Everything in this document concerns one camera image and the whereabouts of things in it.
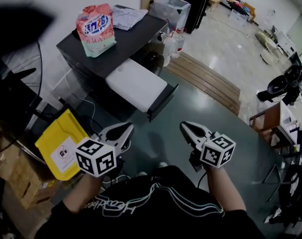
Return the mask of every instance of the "yellow bin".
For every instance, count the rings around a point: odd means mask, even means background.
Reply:
[[[87,133],[67,109],[36,141],[36,147],[58,180],[67,181],[79,172],[74,147],[85,137]]]

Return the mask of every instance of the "black cabinet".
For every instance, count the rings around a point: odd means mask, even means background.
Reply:
[[[184,0],[191,4],[190,14],[186,21],[186,32],[191,33],[195,28],[199,28],[204,17],[209,0]]]

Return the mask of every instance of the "door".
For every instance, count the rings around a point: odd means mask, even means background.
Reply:
[[[289,39],[295,44],[298,55],[302,54],[302,14],[287,32]]]

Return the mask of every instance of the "chair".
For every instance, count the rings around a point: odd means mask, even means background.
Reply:
[[[274,42],[270,39],[266,41],[265,46],[266,49],[263,49],[260,56],[261,58],[268,64],[276,64],[281,59],[282,53],[277,45],[273,45]]]

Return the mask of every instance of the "black cable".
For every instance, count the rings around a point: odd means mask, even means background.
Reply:
[[[206,174],[207,174],[207,172],[205,172],[205,174],[203,174],[202,177],[200,178],[199,183],[198,183],[198,185],[197,185],[197,188],[200,187],[201,180],[205,177]]]
[[[23,133],[20,134],[18,137],[16,137],[16,138],[15,138],[8,146],[6,146],[4,149],[1,149],[1,150],[0,150],[0,153],[3,152],[4,150],[7,150],[7,149],[8,149],[9,147],[11,147],[14,143],[16,143],[16,142],[18,141],[18,139],[22,137],[22,135],[23,135]]]
[[[51,115],[51,116],[53,116],[54,114],[46,114],[46,113],[43,113],[42,111],[40,111],[40,110],[35,110],[36,112],[39,112],[40,114],[42,114],[42,115]]]

